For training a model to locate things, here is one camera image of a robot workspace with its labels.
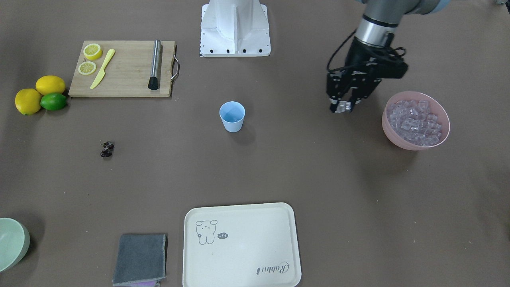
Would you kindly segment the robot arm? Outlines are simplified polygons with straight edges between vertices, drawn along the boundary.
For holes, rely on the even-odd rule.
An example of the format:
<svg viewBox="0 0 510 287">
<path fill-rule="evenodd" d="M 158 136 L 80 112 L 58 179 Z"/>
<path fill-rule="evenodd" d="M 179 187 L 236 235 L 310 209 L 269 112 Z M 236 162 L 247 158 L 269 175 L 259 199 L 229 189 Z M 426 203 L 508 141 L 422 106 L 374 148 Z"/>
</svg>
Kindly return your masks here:
<svg viewBox="0 0 510 287">
<path fill-rule="evenodd" d="M 347 38 L 351 40 L 342 67 L 327 65 L 326 93 L 330 111 L 352 111 L 368 98 L 383 79 L 400 79 L 408 71 L 406 49 L 392 48 L 395 31 L 404 15 L 432 14 L 448 0 L 365 0 L 361 22 Z"/>
</svg>

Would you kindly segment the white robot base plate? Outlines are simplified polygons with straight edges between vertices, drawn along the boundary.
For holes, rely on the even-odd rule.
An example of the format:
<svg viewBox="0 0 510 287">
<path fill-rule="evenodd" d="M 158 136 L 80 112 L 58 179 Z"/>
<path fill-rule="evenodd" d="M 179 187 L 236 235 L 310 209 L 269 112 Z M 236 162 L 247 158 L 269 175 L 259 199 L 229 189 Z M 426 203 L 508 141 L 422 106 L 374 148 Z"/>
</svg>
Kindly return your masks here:
<svg viewBox="0 0 510 287">
<path fill-rule="evenodd" d="M 268 9 L 258 0 L 210 0 L 202 6 L 201 57 L 271 54 Z"/>
</svg>

